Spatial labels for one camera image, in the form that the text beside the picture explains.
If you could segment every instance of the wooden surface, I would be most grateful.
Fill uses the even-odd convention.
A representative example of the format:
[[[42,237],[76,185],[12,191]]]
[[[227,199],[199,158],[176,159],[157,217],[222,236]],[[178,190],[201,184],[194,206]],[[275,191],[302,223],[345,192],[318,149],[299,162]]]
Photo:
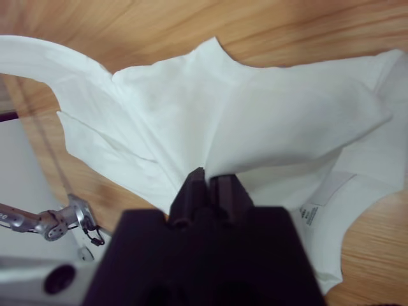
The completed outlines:
[[[243,64],[291,66],[392,48],[408,51],[408,1],[2,0],[0,33],[66,45],[111,72],[184,54],[212,36]],[[150,207],[67,154],[55,114],[59,107],[47,86],[4,79],[61,201],[66,203],[67,189],[89,200],[108,230],[123,209]],[[329,292],[330,305],[408,305],[407,202],[407,191],[390,196],[347,232],[344,282]]]
[[[0,80],[0,115],[10,112],[15,112],[14,105],[11,102],[4,82]]]

